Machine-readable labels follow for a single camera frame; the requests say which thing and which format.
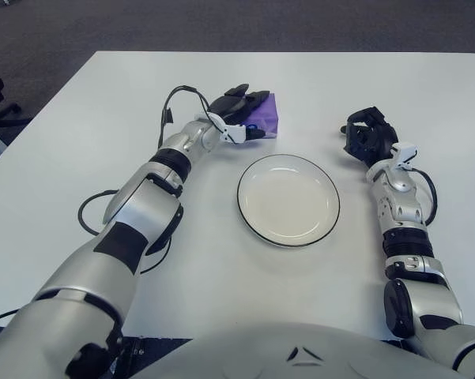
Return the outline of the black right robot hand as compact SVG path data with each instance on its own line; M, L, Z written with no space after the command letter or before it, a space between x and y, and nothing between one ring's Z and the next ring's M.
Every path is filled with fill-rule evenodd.
M398 143L395 129L377 107L351 114L340 131L345 135L344 150L367 167L390 159L392 145Z

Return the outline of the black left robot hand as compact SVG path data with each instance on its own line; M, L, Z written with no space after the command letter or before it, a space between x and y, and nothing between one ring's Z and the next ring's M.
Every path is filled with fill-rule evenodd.
M209 105L209 119L220 131L224 142L242 144L266 135L258 127L246 126L245 121L269 98L270 91L247 92L248 89L249 84L230 88Z

